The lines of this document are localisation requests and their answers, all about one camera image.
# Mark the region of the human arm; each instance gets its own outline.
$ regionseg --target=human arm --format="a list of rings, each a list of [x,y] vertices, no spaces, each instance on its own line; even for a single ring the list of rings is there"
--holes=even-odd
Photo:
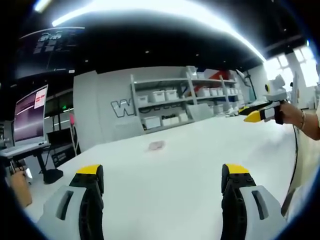
[[[303,112],[290,103],[282,103],[280,111],[283,113],[283,122],[292,124],[301,129],[305,135],[313,140],[320,140],[320,128],[316,114],[305,113],[303,124]]]

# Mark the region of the white tabletop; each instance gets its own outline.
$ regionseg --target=white tabletop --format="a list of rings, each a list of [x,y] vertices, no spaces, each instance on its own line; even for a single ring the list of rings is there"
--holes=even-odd
[[[26,212],[36,222],[45,201],[68,185],[79,168],[101,164],[105,239],[220,239],[223,164],[247,168],[255,183],[281,205],[295,167],[292,125],[243,119],[214,117],[97,145],[59,167],[64,177],[57,182],[35,182],[30,188],[33,203]],[[149,151],[154,141],[164,141],[164,148]]]

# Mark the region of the human hand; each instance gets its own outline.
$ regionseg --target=human hand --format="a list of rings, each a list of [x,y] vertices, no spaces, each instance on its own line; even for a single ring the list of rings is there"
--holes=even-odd
[[[299,126],[303,121],[302,111],[288,102],[284,102],[280,105],[280,112],[283,113],[283,122],[285,124]]]

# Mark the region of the wrist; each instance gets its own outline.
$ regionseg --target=wrist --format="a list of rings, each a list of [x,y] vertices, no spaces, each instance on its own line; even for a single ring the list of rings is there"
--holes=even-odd
[[[304,121],[305,121],[304,118],[305,118],[305,117],[304,117],[304,113],[302,112],[302,110],[299,110],[299,111],[296,113],[295,117],[293,118],[292,124],[293,124],[294,126],[296,126],[297,128],[301,129],[302,126],[303,126],[303,124],[304,124]]]

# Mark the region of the wall display screen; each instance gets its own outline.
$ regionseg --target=wall display screen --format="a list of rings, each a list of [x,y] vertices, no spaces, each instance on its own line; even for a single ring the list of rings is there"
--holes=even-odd
[[[26,35],[19,40],[15,79],[75,70],[75,50],[84,27],[51,28]]]
[[[47,89],[44,86],[16,103],[13,126],[15,142],[44,136]]]

